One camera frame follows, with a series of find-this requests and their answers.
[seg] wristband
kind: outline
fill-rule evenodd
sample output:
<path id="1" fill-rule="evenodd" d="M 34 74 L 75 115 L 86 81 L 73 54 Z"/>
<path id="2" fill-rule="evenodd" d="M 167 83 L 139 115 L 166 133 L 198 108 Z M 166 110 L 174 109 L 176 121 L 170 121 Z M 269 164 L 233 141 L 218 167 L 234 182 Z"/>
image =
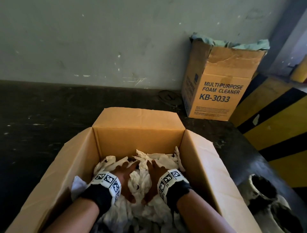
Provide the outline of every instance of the wristband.
<path id="1" fill-rule="evenodd" d="M 117 176 L 110 172 L 98 172 L 81 197 L 93 200 L 99 207 L 99 215 L 102 215 L 118 199 L 121 189 L 122 186 Z"/>
<path id="2" fill-rule="evenodd" d="M 178 212 L 177 201 L 189 193 L 188 180 L 177 169 L 168 170 L 158 181 L 158 193 L 172 211 Z"/>

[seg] white cloth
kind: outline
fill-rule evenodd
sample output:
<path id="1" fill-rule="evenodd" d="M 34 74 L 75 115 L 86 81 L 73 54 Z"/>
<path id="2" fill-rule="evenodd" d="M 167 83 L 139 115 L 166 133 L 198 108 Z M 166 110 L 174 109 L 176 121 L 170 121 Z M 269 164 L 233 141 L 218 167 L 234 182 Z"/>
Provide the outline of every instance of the white cloth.
<path id="1" fill-rule="evenodd" d="M 182 223 L 179 214 L 174 214 L 174 223 L 170 208 L 164 203 L 159 195 L 156 195 L 146 206 L 141 204 L 141 200 L 151 187 L 151 179 L 148 173 L 147 161 L 150 162 L 154 159 L 158 166 L 164 166 L 166 169 L 180 169 L 184 172 L 181 164 L 178 148 L 175 148 L 174 155 L 172 154 L 145 154 L 136 150 L 137 160 L 140 160 L 139 169 L 130 174 L 128 187 L 136 199 L 136 203 L 132 204 L 125 199 L 122 195 L 113 206 L 106 212 L 99 220 L 98 224 L 102 222 L 113 233 L 126 233 L 129 227 L 132 226 L 135 233 L 146 232 L 171 232 L 171 233 L 186 233 L 188 232 Z M 103 171 L 112 171 L 117 166 L 122 165 L 128 161 L 125 157 L 116 162 L 115 156 L 107 156 L 103 161 L 97 164 L 94 169 L 94 176 L 101 169 Z M 86 188 L 86 183 L 79 177 L 75 177 L 72 186 L 72 198 L 76 198 Z"/>

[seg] multi-purpose foam cleaner box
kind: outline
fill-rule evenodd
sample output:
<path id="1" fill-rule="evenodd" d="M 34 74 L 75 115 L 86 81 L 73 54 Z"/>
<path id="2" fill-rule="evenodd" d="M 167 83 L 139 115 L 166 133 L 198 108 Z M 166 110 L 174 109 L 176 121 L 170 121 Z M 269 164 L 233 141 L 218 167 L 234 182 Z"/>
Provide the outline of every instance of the multi-purpose foam cleaner box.
<path id="1" fill-rule="evenodd" d="M 186 130 L 177 113 L 130 108 L 104 109 L 92 127 L 66 142 L 6 232 L 41 232 L 71 202 L 74 177 L 89 183 L 106 156 L 119 160 L 136 149 L 171 154 L 175 146 L 193 189 L 237 233 L 261 233 L 212 142 Z"/>
<path id="2" fill-rule="evenodd" d="M 227 121 L 265 54 L 194 40 L 181 90 L 188 117 Z"/>

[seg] yellow and black striped wall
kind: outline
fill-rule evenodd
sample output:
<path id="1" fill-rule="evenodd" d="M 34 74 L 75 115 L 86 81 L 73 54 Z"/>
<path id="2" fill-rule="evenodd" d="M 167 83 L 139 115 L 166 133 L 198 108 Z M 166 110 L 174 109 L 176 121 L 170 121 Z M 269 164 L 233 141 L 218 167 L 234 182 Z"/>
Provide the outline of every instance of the yellow and black striped wall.
<path id="1" fill-rule="evenodd" d="M 307 203 L 307 94 L 257 74 L 230 121 Z"/>

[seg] black floor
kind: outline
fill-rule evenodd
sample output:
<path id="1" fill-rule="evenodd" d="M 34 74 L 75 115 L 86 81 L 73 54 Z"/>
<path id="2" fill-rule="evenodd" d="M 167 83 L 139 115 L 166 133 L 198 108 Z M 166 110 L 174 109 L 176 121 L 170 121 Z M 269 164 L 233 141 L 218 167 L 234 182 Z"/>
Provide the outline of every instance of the black floor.
<path id="1" fill-rule="evenodd" d="M 170 107 L 158 90 L 67 86 L 0 81 L 0 232 L 18 214 L 63 144 L 92 126 L 107 107 L 177 112 L 184 126 L 212 141 L 238 185 L 262 175 L 289 202 L 307 232 L 307 206 L 229 122 L 187 118 Z"/>

